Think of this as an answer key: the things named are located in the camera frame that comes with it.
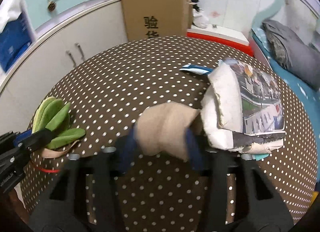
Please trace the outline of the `grey folded blanket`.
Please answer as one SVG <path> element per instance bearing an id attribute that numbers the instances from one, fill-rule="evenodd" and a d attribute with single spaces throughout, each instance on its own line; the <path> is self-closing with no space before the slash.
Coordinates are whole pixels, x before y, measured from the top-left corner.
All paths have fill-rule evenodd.
<path id="1" fill-rule="evenodd" d="M 263 28 L 277 63 L 318 90 L 319 52 L 305 45 L 293 30 L 278 21 L 265 20 Z"/>

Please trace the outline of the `white plastic bag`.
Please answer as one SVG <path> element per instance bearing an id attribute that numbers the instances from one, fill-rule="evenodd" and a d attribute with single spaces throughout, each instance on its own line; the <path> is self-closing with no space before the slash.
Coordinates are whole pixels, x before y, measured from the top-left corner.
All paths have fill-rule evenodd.
<path id="1" fill-rule="evenodd" d="M 209 19 L 202 9 L 199 9 L 199 11 L 193 9 L 193 24 L 202 29 L 207 28 L 209 25 Z"/>

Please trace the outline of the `blue bag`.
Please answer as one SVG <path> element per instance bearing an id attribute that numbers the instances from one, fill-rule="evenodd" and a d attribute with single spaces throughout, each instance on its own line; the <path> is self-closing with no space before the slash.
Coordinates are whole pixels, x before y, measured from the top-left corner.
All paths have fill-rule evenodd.
<path id="1" fill-rule="evenodd" d="M 32 40 L 22 13 L 17 20 L 10 21 L 1 33 L 1 68 L 7 72 L 28 49 Z"/>

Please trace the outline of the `brown cardboard box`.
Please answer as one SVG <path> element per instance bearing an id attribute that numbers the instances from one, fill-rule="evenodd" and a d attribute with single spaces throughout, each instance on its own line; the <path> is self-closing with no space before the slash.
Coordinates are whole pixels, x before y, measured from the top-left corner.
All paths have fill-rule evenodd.
<path id="1" fill-rule="evenodd" d="M 189 0 L 121 0 L 129 41 L 186 36 Z"/>

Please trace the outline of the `blue white wrapper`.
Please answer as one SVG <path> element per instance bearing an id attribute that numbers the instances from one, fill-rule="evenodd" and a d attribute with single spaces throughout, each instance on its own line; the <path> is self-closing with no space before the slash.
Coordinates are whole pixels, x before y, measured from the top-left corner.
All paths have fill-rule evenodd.
<path id="1" fill-rule="evenodd" d="M 213 72 L 213 69 L 199 65 L 187 64 L 182 66 L 180 71 L 194 73 L 196 75 L 209 75 Z"/>

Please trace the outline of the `green leaf-shaped peel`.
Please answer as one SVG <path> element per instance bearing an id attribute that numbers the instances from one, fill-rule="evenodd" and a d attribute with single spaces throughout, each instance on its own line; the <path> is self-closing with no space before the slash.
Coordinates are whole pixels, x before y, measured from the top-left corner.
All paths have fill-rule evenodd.
<path id="1" fill-rule="evenodd" d="M 40 149 L 40 156 L 45 159 L 59 158 L 80 141 L 86 134 L 81 128 L 70 128 L 70 103 L 62 99 L 48 97 L 42 101 L 33 118 L 32 134 L 48 129 L 54 138 L 44 148 Z"/>

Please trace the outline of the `brown polka dot tablecloth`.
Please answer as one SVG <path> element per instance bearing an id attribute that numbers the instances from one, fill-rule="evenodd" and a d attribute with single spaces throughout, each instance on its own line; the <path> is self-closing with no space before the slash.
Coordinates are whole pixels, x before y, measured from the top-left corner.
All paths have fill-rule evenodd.
<path id="1" fill-rule="evenodd" d="M 33 231 L 319 231 L 305 107 L 247 54 L 183 37 L 86 60 L 36 108 Z"/>

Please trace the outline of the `white curved cabinet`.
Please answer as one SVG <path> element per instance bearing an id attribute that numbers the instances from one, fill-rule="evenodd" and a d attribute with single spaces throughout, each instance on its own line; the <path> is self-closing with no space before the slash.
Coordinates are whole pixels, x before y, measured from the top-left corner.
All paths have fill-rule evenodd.
<path id="1" fill-rule="evenodd" d="M 121 0 L 100 0 L 55 25 L 1 78 L 1 133 L 24 131 L 61 78 L 85 60 L 125 42 Z"/>

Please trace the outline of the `teal bed mattress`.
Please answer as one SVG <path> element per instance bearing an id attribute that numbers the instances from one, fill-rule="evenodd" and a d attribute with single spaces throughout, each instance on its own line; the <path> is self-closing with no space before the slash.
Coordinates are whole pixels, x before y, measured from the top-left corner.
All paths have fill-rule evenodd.
<path id="1" fill-rule="evenodd" d="M 264 57 L 263 61 L 269 64 L 272 70 L 287 83 L 306 110 L 316 138 L 318 155 L 317 181 L 319 182 L 319 91 L 313 90 L 304 81 L 283 69 L 276 60 L 274 60 L 272 54 L 265 48 L 264 43 L 260 41 L 253 30 L 251 31 L 251 36 L 255 45 L 259 47 L 259 55 L 255 55 L 255 57 Z"/>

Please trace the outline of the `red storage bench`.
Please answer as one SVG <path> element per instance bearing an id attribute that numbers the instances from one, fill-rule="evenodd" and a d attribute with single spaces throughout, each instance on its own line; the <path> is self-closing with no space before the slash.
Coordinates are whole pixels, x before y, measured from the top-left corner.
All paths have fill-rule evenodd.
<path id="1" fill-rule="evenodd" d="M 247 38 L 237 30 L 209 24 L 206 28 L 192 25 L 187 31 L 187 37 L 208 40 L 227 45 L 249 56 L 254 56 L 253 50 Z"/>

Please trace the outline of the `beige paper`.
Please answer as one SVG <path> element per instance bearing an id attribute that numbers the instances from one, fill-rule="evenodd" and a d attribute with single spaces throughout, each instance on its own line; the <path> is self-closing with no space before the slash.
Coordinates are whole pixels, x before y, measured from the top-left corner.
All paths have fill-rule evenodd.
<path id="1" fill-rule="evenodd" d="M 175 102 L 147 108 L 135 123 L 138 146 L 147 156 L 165 152 L 187 161 L 185 132 L 191 129 L 200 133 L 199 116 L 200 110 Z"/>

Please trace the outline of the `torn printed magazine paper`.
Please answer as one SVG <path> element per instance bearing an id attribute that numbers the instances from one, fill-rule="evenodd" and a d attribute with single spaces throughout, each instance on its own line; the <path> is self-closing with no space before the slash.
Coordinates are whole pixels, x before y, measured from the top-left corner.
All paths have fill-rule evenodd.
<path id="1" fill-rule="evenodd" d="M 208 80 L 201 119 L 211 147 L 255 156 L 269 155 L 284 145 L 284 110 L 274 77 L 227 58 Z"/>

